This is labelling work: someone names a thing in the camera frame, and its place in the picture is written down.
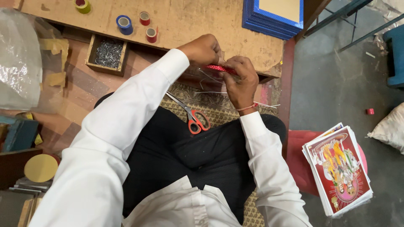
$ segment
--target small red tape roll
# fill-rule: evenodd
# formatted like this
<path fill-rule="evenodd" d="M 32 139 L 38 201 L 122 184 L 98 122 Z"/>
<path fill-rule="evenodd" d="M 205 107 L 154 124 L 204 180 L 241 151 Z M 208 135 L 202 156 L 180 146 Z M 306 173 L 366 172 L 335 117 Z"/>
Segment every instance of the small red tape roll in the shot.
<path fill-rule="evenodd" d="M 368 115 L 372 115 L 374 113 L 375 113 L 375 111 L 373 109 L 367 109 L 366 110 L 366 114 L 368 114 Z"/>
<path fill-rule="evenodd" d="M 141 12 L 139 14 L 139 21 L 142 25 L 147 26 L 150 24 L 150 15 L 148 12 Z"/>
<path fill-rule="evenodd" d="M 157 30 L 149 27 L 146 29 L 146 39 L 149 43 L 155 43 L 157 41 L 158 27 Z"/>

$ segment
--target lap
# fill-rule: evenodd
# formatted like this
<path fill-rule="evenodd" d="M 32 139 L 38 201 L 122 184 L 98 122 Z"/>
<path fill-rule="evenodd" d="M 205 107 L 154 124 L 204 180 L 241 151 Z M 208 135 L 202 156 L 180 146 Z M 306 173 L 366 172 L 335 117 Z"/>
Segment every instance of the lap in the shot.
<path fill-rule="evenodd" d="M 283 141 L 286 129 L 282 121 L 272 115 L 261 117 Z M 122 186 L 123 215 L 128 216 L 148 195 L 188 175 L 193 187 L 219 188 L 242 223 L 244 202 L 255 189 L 248 161 L 240 120 L 192 136 L 187 123 L 159 107 L 127 159 L 130 172 Z"/>

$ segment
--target wrist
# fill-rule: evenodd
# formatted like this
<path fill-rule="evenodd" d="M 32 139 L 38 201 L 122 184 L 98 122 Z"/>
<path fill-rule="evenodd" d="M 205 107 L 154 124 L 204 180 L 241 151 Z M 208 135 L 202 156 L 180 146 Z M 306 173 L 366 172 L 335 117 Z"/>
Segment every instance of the wrist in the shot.
<path fill-rule="evenodd" d="M 192 54 L 191 54 L 191 51 L 189 50 L 189 48 L 187 48 L 185 46 L 180 46 L 180 47 L 177 47 L 177 49 L 181 50 L 182 53 L 184 53 L 187 56 L 189 62 L 192 61 Z"/>
<path fill-rule="evenodd" d="M 252 108 L 248 108 L 248 109 L 245 109 L 245 110 L 241 110 L 241 111 L 238 112 L 238 114 L 240 116 L 244 116 L 244 115 L 247 115 L 247 114 L 252 114 L 252 113 L 254 113 L 256 111 L 257 111 L 257 109 L 255 107 L 252 107 Z"/>

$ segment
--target scissor blade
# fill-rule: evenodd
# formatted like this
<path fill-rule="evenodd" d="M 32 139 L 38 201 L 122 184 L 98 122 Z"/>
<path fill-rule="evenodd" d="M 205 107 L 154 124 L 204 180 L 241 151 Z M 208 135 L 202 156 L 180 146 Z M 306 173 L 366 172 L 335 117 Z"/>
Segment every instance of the scissor blade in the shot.
<path fill-rule="evenodd" d="M 170 92 L 166 92 L 166 94 L 172 98 L 176 103 L 178 103 L 178 105 L 180 105 L 182 108 L 185 109 L 185 104 L 182 103 L 181 101 L 179 101 L 176 97 L 174 97 L 174 95 L 172 95 Z"/>
<path fill-rule="evenodd" d="M 178 105 L 180 105 L 182 108 L 184 108 L 184 110 L 188 113 L 188 119 L 192 119 L 196 122 L 196 119 L 194 118 L 194 116 L 192 116 L 192 112 L 191 112 L 191 108 L 189 108 L 187 105 L 185 105 L 184 103 L 182 103 L 181 101 L 179 101 L 176 97 L 174 97 L 174 95 L 172 95 L 169 91 L 166 92 L 166 94 L 172 98 L 176 103 L 178 103 Z"/>

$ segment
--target hand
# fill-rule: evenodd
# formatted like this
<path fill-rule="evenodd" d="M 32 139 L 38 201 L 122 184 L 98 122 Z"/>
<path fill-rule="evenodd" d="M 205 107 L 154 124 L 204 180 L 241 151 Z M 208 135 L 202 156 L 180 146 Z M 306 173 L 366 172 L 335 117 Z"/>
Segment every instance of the hand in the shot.
<path fill-rule="evenodd" d="M 202 35 L 177 49 L 184 52 L 191 65 L 221 65 L 224 63 L 219 43 L 212 34 Z"/>
<path fill-rule="evenodd" d="M 255 72 L 254 66 L 250 59 L 242 56 L 234 56 L 228 59 L 224 67 L 234 69 L 239 80 L 234 80 L 234 77 L 226 72 L 221 72 L 219 75 L 224 79 L 231 103 L 236 109 L 242 109 L 254 104 L 254 94 L 258 86 L 258 75 Z M 250 114 L 257 111 L 255 108 L 248 108 L 239 111 L 240 116 Z"/>

